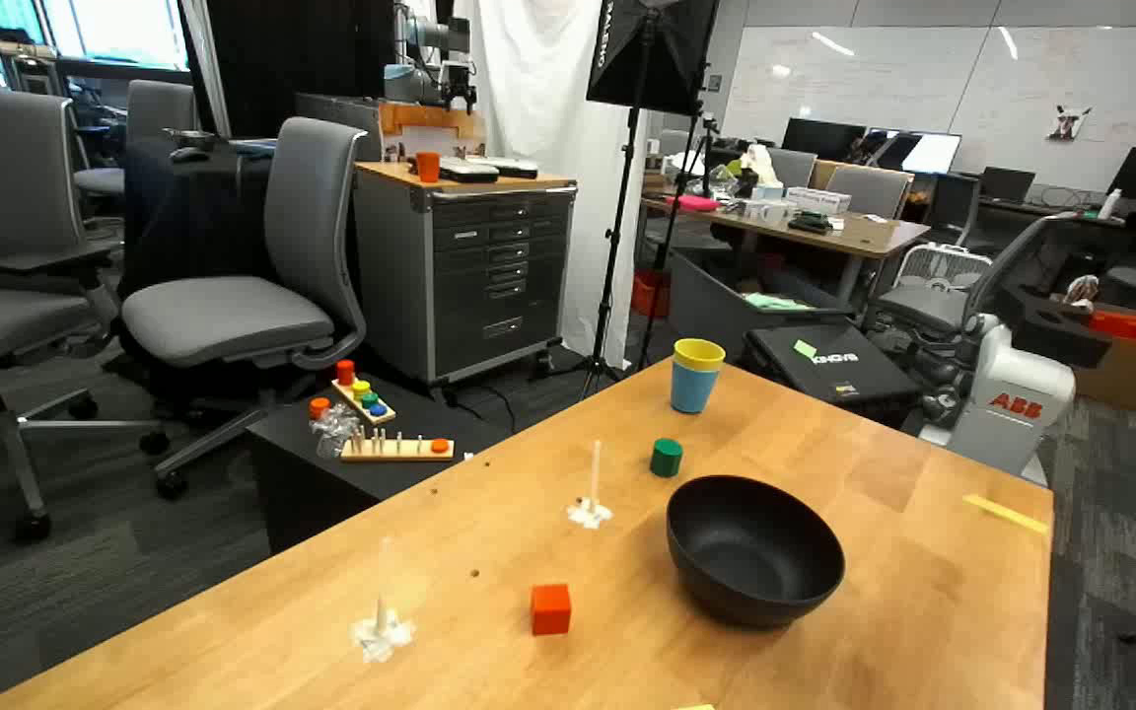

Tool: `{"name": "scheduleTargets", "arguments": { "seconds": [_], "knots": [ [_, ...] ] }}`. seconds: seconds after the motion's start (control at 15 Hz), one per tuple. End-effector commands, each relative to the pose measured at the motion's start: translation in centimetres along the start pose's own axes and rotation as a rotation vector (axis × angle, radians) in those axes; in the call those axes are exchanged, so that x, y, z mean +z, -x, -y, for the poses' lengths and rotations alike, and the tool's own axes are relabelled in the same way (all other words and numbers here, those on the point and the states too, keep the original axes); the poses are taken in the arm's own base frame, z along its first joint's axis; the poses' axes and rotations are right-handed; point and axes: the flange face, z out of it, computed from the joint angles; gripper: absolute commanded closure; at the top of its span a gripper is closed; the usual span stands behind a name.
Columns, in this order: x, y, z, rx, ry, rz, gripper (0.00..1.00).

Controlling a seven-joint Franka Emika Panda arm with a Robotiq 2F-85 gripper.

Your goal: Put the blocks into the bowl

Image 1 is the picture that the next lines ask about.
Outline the white ABB robot base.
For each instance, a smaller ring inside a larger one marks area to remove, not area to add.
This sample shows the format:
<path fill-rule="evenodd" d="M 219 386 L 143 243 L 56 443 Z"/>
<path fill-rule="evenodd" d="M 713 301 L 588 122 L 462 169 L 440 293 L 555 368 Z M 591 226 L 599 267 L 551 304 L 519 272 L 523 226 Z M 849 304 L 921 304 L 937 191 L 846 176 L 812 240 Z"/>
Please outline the white ABB robot base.
<path fill-rule="evenodd" d="M 1068 363 L 1021 352 L 1000 317 L 983 317 L 974 380 L 951 451 L 1021 475 L 1072 398 L 1079 375 Z"/>

